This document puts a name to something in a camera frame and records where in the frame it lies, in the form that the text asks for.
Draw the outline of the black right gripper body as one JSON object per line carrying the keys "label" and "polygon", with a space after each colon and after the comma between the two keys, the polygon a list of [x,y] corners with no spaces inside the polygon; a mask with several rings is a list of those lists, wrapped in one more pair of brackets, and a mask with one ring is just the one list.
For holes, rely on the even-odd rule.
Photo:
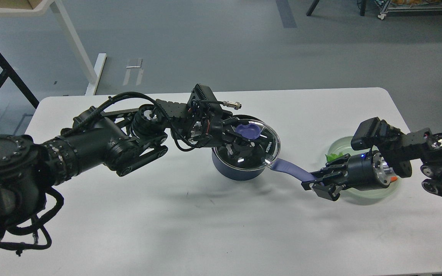
{"label": "black right gripper body", "polygon": [[345,171],[338,181],[343,190],[360,191],[387,189],[392,182],[392,169],[378,151],[356,155],[346,154]]}

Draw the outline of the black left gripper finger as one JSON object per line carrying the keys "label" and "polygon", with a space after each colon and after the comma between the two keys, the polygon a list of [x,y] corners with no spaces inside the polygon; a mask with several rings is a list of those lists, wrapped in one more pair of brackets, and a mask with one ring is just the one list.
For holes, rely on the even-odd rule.
{"label": "black left gripper finger", "polygon": [[259,121],[256,117],[231,117],[223,120],[224,126],[233,126],[235,133],[241,136],[259,136],[262,127],[256,124]]}
{"label": "black left gripper finger", "polygon": [[256,143],[254,141],[247,141],[241,138],[236,138],[232,143],[226,143],[217,148],[217,156],[222,161],[230,164],[238,163],[239,159],[249,157]]}

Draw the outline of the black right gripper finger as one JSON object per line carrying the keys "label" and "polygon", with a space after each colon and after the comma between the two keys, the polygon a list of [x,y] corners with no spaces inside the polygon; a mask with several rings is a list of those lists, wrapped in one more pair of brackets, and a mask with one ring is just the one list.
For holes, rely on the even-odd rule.
{"label": "black right gripper finger", "polygon": [[311,174],[315,177],[314,181],[343,181],[347,178],[347,172],[348,159],[335,159]]}
{"label": "black right gripper finger", "polygon": [[301,186],[305,191],[312,190],[317,196],[331,201],[337,201],[345,185],[323,184],[320,180],[303,181]]}

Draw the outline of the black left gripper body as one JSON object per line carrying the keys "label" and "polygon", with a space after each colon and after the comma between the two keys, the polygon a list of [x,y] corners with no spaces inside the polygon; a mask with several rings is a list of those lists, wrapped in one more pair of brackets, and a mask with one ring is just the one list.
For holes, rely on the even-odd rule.
{"label": "black left gripper body", "polygon": [[236,140],[233,124],[238,121],[231,111],[239,110],[240,102],[218,101],[209,86],[196,84],[189,101],[180,107],[180,115],[172,115],[171,135],[178,149],[184,142],[189,149],[215,148]]}

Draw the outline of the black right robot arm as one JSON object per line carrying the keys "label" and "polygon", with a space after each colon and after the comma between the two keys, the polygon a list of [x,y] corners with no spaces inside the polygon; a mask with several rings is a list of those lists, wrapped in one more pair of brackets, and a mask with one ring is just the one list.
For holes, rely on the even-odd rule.
{"label": "black right robot arm", "polygon": [[411,177],[411,160],[419,159],[420,170],[426,176],[421,184],[423,189],[442,197],[442,133],[424,128],[405,134],[373,117],[361,122],[350,145],[353,150],[361,150],[361,154],[345,154],[327,162],[311,173],[311,179],[302,181],[302,187],[331,201],[351,188],[384,190],[391,186],[394,176]]}

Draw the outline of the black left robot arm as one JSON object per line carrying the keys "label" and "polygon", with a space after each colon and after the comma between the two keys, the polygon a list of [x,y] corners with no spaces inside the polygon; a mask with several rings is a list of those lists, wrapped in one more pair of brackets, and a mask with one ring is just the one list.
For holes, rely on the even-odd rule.
{"label": "black left robot arm", "polygon": [[228,146],[248,154],[259,134],[247,123],[238,127],[239,117],[223,107],[238,110],[241,104],[218,101],[201,84],[186,103],[125,92],[84,111],[44,143],[0,134],[0,248],[18,255],[49,248],[45,223],[64,204],[54,187],[101,164],[120,177],[149,164],[167,152],[166,129],[188,150]]}

